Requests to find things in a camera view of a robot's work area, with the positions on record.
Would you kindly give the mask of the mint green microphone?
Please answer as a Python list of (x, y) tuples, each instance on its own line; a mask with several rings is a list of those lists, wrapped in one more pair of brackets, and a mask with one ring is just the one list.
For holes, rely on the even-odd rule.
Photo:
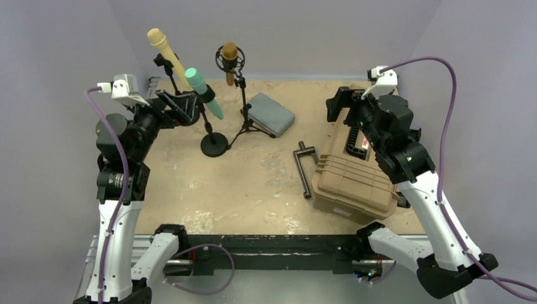
[(202, 97), (202, 101), (207, 105), (213, 115), (218, 119), (223, 120), (224, 113), (215, 99), (214, 91), (206, 84), (204, 76), (195, 68), (188, 68), (184, 75), (188, 84), (194, 89), (198, 96)]

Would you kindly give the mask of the black tripod shock-mount stand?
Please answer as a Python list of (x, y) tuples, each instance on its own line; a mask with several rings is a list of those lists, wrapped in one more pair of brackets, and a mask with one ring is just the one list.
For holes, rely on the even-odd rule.
[[(243, 50), (238, 47), (238, 58), (237, 58), (237, 65), (234, 69), (234, 86), (240, 88), (241, 90), (241, 97), (242, 97), (242, 108), (240, 110), (240, 113), (242, 114), (243, 116), (243, 124), (242, 124), (242, 127), (241, 127), (241, 130), (235, 135), (235, 137), (233, 138), (233, 140), (231, 141), (231, 143), (228, 144), (228, 150), (231, 149), (232, 145), (235, 143), (235, 141), (238, 139), (238, 137), (242, 134), (246, 134), (246, 133), (251, 133), (251, 132), (261, 132), (262, 134), (265, 134), (267, 136), (269, 136), (270, 138), (274, 139), (275, 136), (269, 132), (267, 132), (266, 130), (263, 130), (259, 127), (256, 127), (254, 126), (254, 121), (252, 121), (252, 119), (250, 119), (248, 117), (248, 110), (249, 110), (249, 107), (247, 106), (247, 102), (246, 102), (246, 79), (244, 78), (243, 74), (242, 74), (242, 69), (244, 68), (245, 66), (245, 63), (246, 63), (246, 58), (245, 58), (245, 54), (243, 52)], [(222, 50), (222, 46), (220, 46), (216, 53), (215, 53), (215, 63), (218, 67), (219, 70), (224, 71), (224, 66), (223, 66), (223, 59), (222, 59), (222, 55), (221, 55), (221, 50)]]

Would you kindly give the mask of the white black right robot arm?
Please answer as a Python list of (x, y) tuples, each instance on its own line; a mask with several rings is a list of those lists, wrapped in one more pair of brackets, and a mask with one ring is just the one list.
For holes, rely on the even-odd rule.
[(427, 234), (423, 246), (375, 222), (357, 232), (355, 248), (365, 258), (375, 253), (392, 258), (414, 272), (425, 291), (442, 299), (464, 289), (488, 270), (497, 268), (494, 255), (484, 253), (458, 221), (439, 175), (418, 131), (408, 101), (387, 94), (378, 98), (363, 89), (340, 87), (326, 101), (327, 121), (349, 110), (344, 123), (358, 128), (375, 153), (379, 168), (408, 200)]

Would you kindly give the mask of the gold brown microphone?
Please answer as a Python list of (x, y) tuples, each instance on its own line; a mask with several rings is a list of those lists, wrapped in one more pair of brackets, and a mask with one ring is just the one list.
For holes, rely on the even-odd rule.
[(222, 46), (221, 55), (228, 86), (234, 85), (234, 69), (237, 65), (238, 48), (234, 42), (226, 42)]

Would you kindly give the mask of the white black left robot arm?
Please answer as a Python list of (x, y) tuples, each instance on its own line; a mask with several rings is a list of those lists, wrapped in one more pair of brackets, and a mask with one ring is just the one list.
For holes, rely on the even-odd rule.
[(138, 261), (132, 254), (136, 225), (144, 204), (150, 169), (144, 160), (158, 133), (197, 119), (193, 94), (139, 100), (129, 106), (132, 118), (105, 115), (95, 102), (99, 117), (96, 144), (99, 150), (97, 200), (99, 233), (94, 267), (78, 303), (150, 303), (155, 286), (163, 280), (170, 257), (187, 255), (186, 229), (162, 224)]

